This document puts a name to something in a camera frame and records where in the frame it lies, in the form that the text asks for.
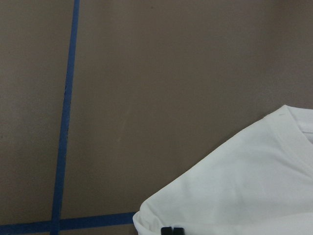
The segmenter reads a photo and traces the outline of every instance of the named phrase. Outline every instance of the brown surface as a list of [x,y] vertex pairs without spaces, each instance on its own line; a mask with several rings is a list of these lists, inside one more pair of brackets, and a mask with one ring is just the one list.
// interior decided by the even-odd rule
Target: brown surface
[[[51,218],[72,6],[0,2],[0,224]],[[313,109],[312,12],[311,1],[81,1],[62,218],[135,212],[283,104]]]
[[60,235],[138,235],[133,224],[61,231]]
[[73,1],[0,1],[0,225],[51,219]]

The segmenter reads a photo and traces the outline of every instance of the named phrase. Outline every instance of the horizontal blue line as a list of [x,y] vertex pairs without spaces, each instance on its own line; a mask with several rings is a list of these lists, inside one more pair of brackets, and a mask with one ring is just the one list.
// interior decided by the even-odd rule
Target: horizontal blue line
[[[135,212],[99,215],[74,219],[61,219],[60,230],[86,229],[112,225],[133,224]],[[49,232],[51,221],[42,221],[28,224],[10,224],[0,226],[0,235],[32,234]]]

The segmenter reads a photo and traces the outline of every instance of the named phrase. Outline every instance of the blue tape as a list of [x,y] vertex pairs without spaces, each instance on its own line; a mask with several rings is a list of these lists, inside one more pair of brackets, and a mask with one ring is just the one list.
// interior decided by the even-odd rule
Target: blue tape
[[63,186],[65,177],[66,154],[67,154],[67,135],[69,127],[70,103],[72,97],[72,84],[74,75],[74,62],[76,51],[76,37],[78,28],[79,0],[74,1],[72,28],[69,42],[67,76],[65,81],[64,101],[61,119],[61,130],[59,139],[59,151],[55,176],[52,219],[50,235],[58,235],[60,230],[60,216],[63,197]]
[[[61,219],[60,230],[86,229],[112,225],[133,224],[135,212],[92,217]],[[51,221],[0,226],[0,235],[44,233],[51,230]]]

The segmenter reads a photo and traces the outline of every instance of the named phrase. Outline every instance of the white cloth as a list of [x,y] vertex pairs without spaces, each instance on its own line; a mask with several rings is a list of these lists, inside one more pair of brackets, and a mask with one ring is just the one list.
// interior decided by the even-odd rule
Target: white cloth
[[283,105],[145,200],[139,235],[312,235],[313,110]]

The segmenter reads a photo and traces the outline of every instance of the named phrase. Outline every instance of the white t-shirt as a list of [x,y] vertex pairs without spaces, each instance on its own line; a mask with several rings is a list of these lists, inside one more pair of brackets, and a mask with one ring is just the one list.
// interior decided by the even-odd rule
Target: white t-shirt
[[313,235],[313,110],[283,105],[145,200],[139,235]]

